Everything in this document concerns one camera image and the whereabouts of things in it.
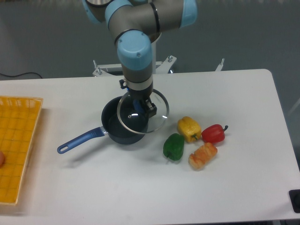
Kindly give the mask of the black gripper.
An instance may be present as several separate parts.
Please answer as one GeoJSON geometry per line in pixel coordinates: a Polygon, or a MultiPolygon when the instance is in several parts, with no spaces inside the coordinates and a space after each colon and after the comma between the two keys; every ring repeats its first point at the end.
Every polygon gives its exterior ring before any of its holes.
{"type": "Polygon", "coordinates": [[[135,83],[126,79],[119,80],[120,87],[127,92],[122,96],[122,99],[131,97],[133,100],[141,100],[142,107],[145,111],[145,116],[151,118],[157,114],[157,107],[150,100],[150,95],[153,92],[153,80],[148,79],[144,82],[135,83]]]}

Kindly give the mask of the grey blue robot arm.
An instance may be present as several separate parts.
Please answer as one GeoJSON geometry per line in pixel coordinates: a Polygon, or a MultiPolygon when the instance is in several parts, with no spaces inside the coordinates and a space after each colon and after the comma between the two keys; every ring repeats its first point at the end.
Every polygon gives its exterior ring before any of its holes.
{"type": "Polygon", "coordinates": [[[114,40],[127,89],[137,111],[153,117],[152,43],[168,30],[193,24],[198,15],[195,0],[84,0],[92,21],[105,22],[114,40]]]}

